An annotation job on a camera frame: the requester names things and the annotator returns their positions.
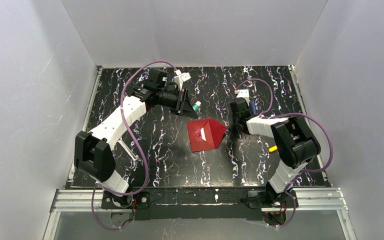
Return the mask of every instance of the floor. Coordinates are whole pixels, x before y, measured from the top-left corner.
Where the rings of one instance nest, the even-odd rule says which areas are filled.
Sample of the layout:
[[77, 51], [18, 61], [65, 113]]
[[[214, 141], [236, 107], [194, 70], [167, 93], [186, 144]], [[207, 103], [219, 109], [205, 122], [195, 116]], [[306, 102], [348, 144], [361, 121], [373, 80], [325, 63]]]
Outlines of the floor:
[[[230, 127], [232, 116], [229, 101], [234, 96], [234, 87], [244, 79], [260, 78], [269, 83], [274, 94], [269, 115], [301, 112], [291, 73], [287, 66], [225, 66], [225, 67], [181, 67], [192, 79], [184, 83], [191, 92], [192, 104], [201, 102], [199, 119], [213, 118], [228, 130], [218, 149], [192, 153], [189, 146], [187, 122], [191, 119], [171, 115], [168, 109], [155, 107], [133, 125], [139, 143], [149, 160], [150, 181], [148, 187], [262, 187], [275, 173], [279, 155], [268, 153], [275, 143], [273, 139], [244, 135]], [[90, 130], [100, 124], [114, 111], [120, 102], [124, 83], [137, 68], [106, 68], [102, 71], [87, 124]], [[169, 79], [174, 75], [171, 68]], [[146, 78], [148, 69], [141, 73]], [[270, 92], [261, 82], [243, 86], [257, 103], [257, 109], [269, 105]], [[123, 141], [138, 151], [130, 136]], [[144, 181], [141, 161], [133, 161], [120, 145], [113, 152], [116, 170], [133, 187]], [[308, 169], [320, 168], [317, 161], [307, 165]], [[71, 188], [90, 188], [95, 181], [76, 170]], [[329, 186], [321, 173], [303, 174], [295, 186]]]

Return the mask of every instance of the small green object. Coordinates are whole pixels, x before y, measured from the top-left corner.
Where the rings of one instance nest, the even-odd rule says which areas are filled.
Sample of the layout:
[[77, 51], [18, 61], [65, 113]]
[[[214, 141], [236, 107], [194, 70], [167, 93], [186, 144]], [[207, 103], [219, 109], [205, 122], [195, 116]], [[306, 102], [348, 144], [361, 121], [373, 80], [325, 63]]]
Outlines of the small green object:
[[193, 110], [196, 112], [201, 106], [201, 102], [200, 101], [197, 101], [195, 103], [195, 105], [193, 105]]

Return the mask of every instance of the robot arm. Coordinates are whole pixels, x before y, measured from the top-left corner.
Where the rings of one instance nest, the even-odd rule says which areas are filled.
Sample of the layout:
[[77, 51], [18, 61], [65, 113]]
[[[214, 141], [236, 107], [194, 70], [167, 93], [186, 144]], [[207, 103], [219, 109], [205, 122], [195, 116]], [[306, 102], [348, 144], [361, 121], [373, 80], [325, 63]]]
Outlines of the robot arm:
[[280, 156], [279, 166], [268, 181], [266, 196], [263, 198], [268, 204], [272, 204], [286, 197], [285, 188], [320, 154], [320, 144], [303, 117], [268, 119], [253, 115], [252, 110], [255, 107], [253, 108], [253, 103], [249, 101], [249, 91], [239, 91], [236, 92], [236, 98], [230, 102], [233, 124], [243, 133], [274, 138], [275, 148]]
[[[165, 71], [152, 68], [143, 86], [135, 85], [127, 90], [123, 111], [129, 126], [156, 105], [170, 107], [175, 115], [198, 118], [189, 101], [188, 90], [182, 88], [183, 81], [190, 79], [190, 75], [178, 71], [171, 82], [166, 81], [167, 75]], [[112, 150], [126, 131], [120, 107], [89, 132], [80, 131], [75, 138], [74, 166], [103, 187], [125, 193], [129, 184], [116, 171]]]

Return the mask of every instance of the red triangular prism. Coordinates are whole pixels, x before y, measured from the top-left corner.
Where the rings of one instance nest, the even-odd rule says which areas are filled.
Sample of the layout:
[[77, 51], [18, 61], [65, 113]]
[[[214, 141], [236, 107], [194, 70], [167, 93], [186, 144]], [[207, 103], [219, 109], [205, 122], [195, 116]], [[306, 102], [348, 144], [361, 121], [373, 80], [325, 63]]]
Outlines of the red triangular prism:
[[189, 121], [187, 132], [190, 150], [194, 153], [218, 148], [227, 129], [225, 125], [211, 118]]

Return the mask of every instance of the white enclosure wall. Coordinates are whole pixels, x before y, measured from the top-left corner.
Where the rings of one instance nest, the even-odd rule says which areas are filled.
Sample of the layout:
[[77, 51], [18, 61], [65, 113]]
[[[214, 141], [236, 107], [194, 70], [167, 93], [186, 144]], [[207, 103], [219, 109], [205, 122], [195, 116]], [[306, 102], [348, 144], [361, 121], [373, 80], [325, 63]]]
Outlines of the white enclosure wall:
[[384, 239], [384, 1], [329, 0], [296, 73], [308, 113], [333, 139], [328, 178], [357, 238]]
[[41, 239], [96, 76], [59, 0], [0, 0], [0, 239]]
[[62, 0], [97, 65], [295, 64], [326, 0]]

